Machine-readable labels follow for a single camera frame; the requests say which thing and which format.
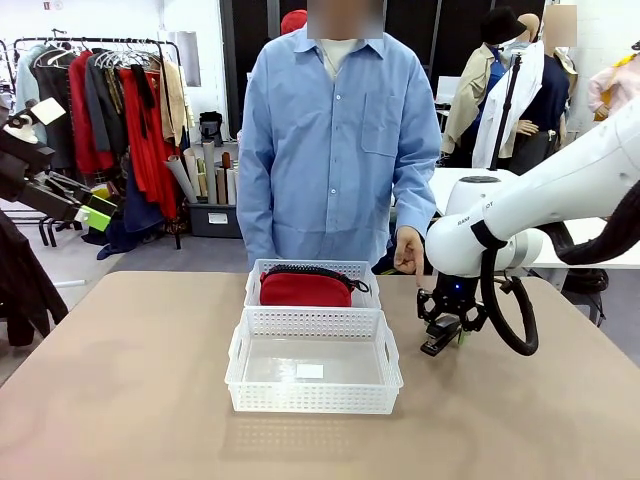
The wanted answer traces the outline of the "person's left hand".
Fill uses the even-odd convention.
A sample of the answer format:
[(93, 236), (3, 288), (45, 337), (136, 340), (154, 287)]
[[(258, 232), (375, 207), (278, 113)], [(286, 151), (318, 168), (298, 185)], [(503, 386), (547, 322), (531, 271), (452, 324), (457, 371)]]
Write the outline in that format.
[(396, 232), (394, 268), (404, 274), (414, 275), (418, 288), (424, 276), (424, 246), (420, 234), (409, 226), (401, 226)]

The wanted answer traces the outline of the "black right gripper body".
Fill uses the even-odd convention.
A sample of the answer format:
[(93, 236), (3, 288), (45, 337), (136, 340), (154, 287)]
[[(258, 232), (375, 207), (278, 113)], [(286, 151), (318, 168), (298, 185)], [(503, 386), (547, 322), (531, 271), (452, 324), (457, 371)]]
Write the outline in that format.
[(478, 277), (439, 273), (433, 290), (435, 306), (441, 313), (468, 313), (476, 308)]

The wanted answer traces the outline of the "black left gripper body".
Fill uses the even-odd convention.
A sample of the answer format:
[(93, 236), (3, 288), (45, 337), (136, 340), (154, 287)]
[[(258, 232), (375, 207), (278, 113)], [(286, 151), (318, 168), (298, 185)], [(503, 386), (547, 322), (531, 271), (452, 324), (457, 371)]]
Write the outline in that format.
[(38, 178), (50, 164), (54, 151), (1, 131), (1, 198), (18, 202), (55, 220), (74, 220), (80, 204), (57, 193)]

